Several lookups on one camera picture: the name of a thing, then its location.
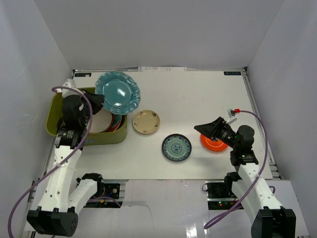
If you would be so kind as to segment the dark red rimmed plate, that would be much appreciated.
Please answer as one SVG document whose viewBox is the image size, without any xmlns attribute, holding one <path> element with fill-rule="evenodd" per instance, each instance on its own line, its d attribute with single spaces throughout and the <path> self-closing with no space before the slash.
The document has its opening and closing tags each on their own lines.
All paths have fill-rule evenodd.
<svg viewBox="0 0 317 238">
<path fill-rule="evenodd" d="M 102 133 L 107 131 L 114 122 L 114 115 L 102 108 L 98 113 L 93 115 L 92 125 L 89 133 Z"/>
</svg>

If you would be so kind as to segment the teal scalloped plate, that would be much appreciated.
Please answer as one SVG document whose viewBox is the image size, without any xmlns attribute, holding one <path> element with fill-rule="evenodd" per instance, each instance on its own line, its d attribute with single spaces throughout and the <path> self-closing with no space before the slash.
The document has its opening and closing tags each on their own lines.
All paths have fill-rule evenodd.
<svg viewBox="0 0 317 238">
<path fill-rule="evenodd" d="M 104 96 L 104 108 L 115 115 L 133 112 L 141 101 L 137 83 L 124 72 L 102 74 L 95 83 L 95 93 Z"/>
</svg>

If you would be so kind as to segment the red plate with teal flower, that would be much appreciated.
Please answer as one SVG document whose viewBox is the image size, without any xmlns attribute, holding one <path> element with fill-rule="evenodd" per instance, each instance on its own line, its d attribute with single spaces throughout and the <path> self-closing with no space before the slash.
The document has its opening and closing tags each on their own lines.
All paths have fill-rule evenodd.
<svg viewBox="0 0 317 238">
<path fill-rule="evenodd" d="M 124 122 L 125 116 L 122 115 L 113 115 L 114 116 L 114 121 L 110 128 L 107 130 L 107 132 L 114 132 L 116 131 L 122 122 Z"/>
</svg>

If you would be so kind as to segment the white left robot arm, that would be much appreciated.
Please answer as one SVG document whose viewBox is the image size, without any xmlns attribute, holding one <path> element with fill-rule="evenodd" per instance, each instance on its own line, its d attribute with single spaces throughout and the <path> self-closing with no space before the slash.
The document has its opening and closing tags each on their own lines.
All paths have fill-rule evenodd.
<svg viewBox="0 0 317 238">
<path fill-rule="evenodd" d="M 81 209 L 91 197 L 104 194 L 102 176 L 89 174 L 70 192 L 76 164 L 90 132 L 93 115 L 98 113 L 104 96 L 74 90 L 62 100 L 61 117 L 56 126 L 53 168 L 45 174 L 48 184 L 35 210 L 27 213 L 27 222 L 39 234 L 71 237 Z"/>
</svg>

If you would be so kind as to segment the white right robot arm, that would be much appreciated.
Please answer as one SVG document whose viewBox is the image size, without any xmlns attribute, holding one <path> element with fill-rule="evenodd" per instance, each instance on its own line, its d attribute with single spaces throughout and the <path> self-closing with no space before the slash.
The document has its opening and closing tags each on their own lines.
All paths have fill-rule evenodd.
<svg viewBox="0 0 317 238">
<path fill-rule="evenodd" d="M 296 215 L 292 209 L 284 208 L 262 177 L 263 167 L 253 152 L 255 131 L 242 125 L 237 131 L 219 117 L 215 121 L 194 127 L 201 135 L 211 140 L 220 140 L 232 148 L 231 164 L 235 172 L 227 173 L 224 193 L 237 203 L 231 211 L 242 206 L 251 222 L 254 238 L 293 238 L 296 231 Z"/>
</svg>

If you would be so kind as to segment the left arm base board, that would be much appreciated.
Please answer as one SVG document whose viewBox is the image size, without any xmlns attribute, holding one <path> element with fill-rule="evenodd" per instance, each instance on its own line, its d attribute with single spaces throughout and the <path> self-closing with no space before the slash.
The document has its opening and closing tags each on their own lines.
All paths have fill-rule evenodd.
<svg viewBox="0 0 317 238">
<path fill-rule="evenodd" d="M 93 196 L 102 208 L 119 208 L 122 205 L 120 199 L 119 183 L 102 183 L 101 188 Z"/>
</svg>

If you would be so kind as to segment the right arm base board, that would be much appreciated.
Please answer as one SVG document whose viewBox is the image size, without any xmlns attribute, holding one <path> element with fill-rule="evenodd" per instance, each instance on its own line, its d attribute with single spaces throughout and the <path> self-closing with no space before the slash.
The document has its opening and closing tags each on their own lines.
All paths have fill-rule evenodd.
<svg viewBox="0 0 317 238">
<path fill-rule="evenodd" d="M 237 197 L 230 192 L 224 181 L 207 181 L 202 185 L 202 191 L 207 194 L 208 209 L 229 210 L 237 202 Z"/>
</svg>

